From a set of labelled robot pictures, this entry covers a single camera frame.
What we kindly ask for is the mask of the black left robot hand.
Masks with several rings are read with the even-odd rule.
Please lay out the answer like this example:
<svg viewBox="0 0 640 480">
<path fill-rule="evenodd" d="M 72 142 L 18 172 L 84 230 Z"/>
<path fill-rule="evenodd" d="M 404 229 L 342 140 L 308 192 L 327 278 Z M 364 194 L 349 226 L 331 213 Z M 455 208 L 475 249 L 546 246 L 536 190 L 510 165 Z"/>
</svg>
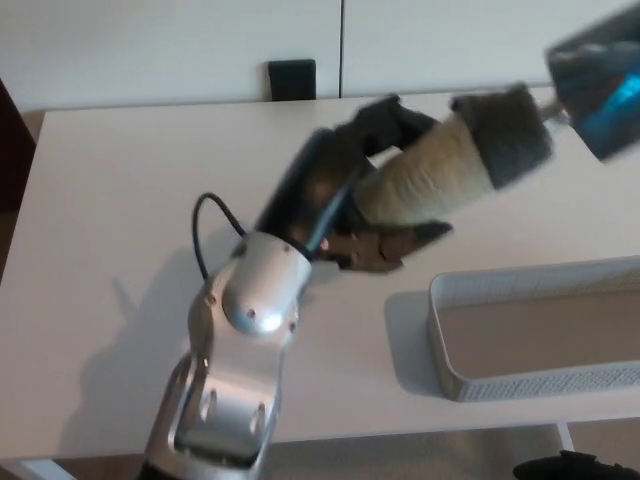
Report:
<svg viewBox="0 0 640 480">
<path fill-rule="evenodd" d="M 370 103 L 333 128 L 315 131 L 297 153 L 255 223 L 310 261 L 342 270 L 388 273 L 404 257 L 452 231 L 446 222 L 394 226 L 365 218 L 355 188 L 375 170 L 371 156 L 406 149 L 437 120 L 403 107 L 396 95 Z"/>
</svg>

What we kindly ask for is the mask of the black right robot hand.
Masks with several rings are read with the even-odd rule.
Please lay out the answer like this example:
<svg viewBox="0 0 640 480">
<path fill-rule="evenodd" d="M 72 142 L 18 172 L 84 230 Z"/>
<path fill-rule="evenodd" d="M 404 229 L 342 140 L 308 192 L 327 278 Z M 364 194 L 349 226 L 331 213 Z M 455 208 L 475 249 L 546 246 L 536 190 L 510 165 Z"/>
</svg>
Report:
<svg viewBox="0 0 640 480">
<path fill-rule="evenodd" d="M 513 469 L 520 480 L 639 480 L 639 472 L 601 463 L 595 455 L 562 450 L 557 456 L 523 462 Z"/>
</svg>

